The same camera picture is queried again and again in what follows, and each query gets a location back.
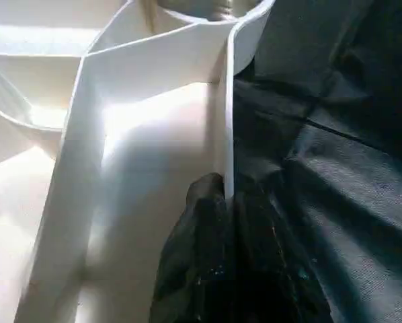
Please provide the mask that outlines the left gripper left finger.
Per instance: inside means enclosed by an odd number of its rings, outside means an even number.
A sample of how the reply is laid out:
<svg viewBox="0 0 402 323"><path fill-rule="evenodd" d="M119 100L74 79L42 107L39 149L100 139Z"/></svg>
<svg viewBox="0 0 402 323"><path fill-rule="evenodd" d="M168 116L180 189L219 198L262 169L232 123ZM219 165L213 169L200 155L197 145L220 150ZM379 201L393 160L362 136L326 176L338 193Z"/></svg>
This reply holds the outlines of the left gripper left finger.
<svg viewBox="0 0 402 323"><path fill-rule="evenodd" d="M229 322L230 215L220 174L191 183L161 251L150 322Z"/></svg>

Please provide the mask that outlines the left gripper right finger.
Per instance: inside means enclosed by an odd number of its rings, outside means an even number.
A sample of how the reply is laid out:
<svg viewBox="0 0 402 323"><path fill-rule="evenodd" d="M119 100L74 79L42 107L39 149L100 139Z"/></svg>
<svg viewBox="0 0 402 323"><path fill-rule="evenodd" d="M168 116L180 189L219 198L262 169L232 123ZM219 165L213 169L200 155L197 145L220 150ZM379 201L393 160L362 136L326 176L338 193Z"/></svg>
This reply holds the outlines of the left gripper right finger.
<svg viewBox="0 0 402 323"><path fill-rule="evenodd" d="M309 259L260 183L235 181L238 322L332 322Z"/></svg>

